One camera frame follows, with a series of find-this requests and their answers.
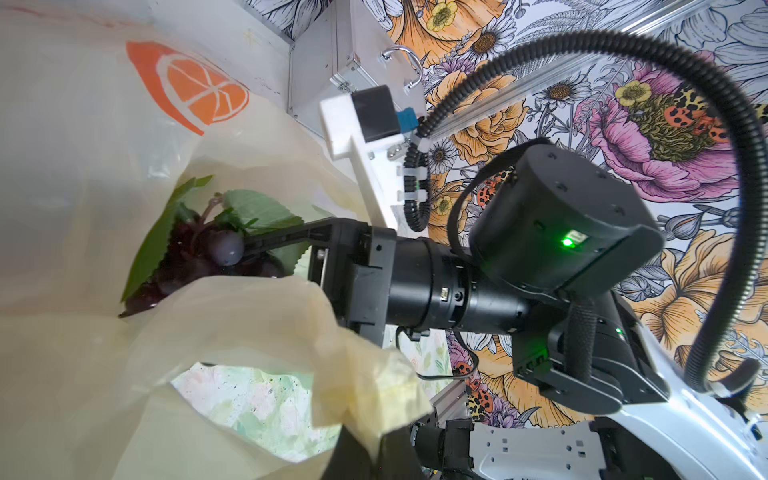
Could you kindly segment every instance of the plastic shopping bag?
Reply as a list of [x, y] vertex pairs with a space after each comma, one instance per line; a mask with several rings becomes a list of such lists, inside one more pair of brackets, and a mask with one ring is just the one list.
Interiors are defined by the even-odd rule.
[[372, 455], [430, 410], [405, 358], [336, 325], [320, 288], [210, 277], [117, 318], [174, 187], [258, 190], [366, 220], [356, 185], [277, 106], [151, 29], [0, 8], [0, 465], [4, 478], [319, 478], [199, 416], [196, 361], [313, 376], [313, 421]]

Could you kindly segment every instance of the pink peony illustration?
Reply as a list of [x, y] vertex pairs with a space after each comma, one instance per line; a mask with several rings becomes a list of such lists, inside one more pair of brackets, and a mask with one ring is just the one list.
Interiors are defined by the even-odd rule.
[[[711, 52], [700, 54], [713, 59]], [[702, 97], [694, 92], [698, 104], [680, 106], [688, 92], [673, 74], [636, 63], [634, 79], [616, 88], [613, 98], [578, 105], [577, 127], [645, 200], [716, 200], [738, 188], [733, 149]]]

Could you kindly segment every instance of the grapes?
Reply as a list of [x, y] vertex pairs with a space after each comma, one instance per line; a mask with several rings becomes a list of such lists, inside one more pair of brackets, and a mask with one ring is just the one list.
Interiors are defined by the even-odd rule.
[[187, 285], [199, 278], [211, 276], [214, 273], [216, 273], [216, 270], [208, 260], [194, 257], [184, 264], [184, 277], [181, 279], [181, 282], [183, 285]]
[[260, 268], [257, 276], [268, 276], [271, 278], [281, 278], [286, 275], [283, 264], [275, 257], [265, 253], [261, 257]]
[[165, 295], [157, 288], [154, 283], [144, 283], [139, 290], [125, 300], [125, 311], [120, 314], [120, 318], [144, 312], [157, 305]]
[[160, 289], [160, 292], [165, 295], [169, 296], [176, 290], [179, 290], [184, 284], [180, 280], [163, 280], [160, 282], [157, 282], [157, 288]]
[[206, 223], [208, 209], [198, 215], [184, 208], [184, 215], [177, 218], [170, 233], [165, 256], [152, 277], [125, 300], [121, 318], [151, 309], [166, 296], [205, 276], [286, 275], [280, 260], [266, 252], [243, 260], [242, 227], [216, 219]]
[[234, 265], [243, 258], [243, 238], [232, 230], [210, 232], [207, 235], [208, 255], [216, 265]]
[[280, 278], [286, 275], [283, 264], [276, 257], [268, 253], [262, 253], [258, 258], [238, 263], [230, 275], [240, 276], [268, 276]]

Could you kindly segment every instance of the black cylindrical actuator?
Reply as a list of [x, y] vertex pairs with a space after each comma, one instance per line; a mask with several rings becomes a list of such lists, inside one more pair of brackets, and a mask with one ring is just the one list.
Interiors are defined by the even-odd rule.
[[387, 323], [413, 328], [506, 334], [528, 302], [429, 238], [398, 238]]

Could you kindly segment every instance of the metal handle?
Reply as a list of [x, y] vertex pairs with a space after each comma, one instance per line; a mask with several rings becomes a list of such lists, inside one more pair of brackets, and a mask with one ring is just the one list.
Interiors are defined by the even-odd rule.
[[382, 58], [388, 61], [390, 58], [392, 58], [392, 53], [394, 51], [404, 52], [406, 54], [406, 57], [408, 57], [408, 61], [410, 62], [413, 69], [416, 70], [416, 73], [419, 74], [419, 78], [415, 80], [411, 80], [406, 85], [406, 88], [408, 89], [414, 88], [416, 85], [422, 83], [422, 80], [424, 80], [424, 71], [422, 70], [422, 61], [419, 58], [419, 56], [416, 54], [416, 52], [406, 47], [405, 45], [393, 45], [382, 52]]

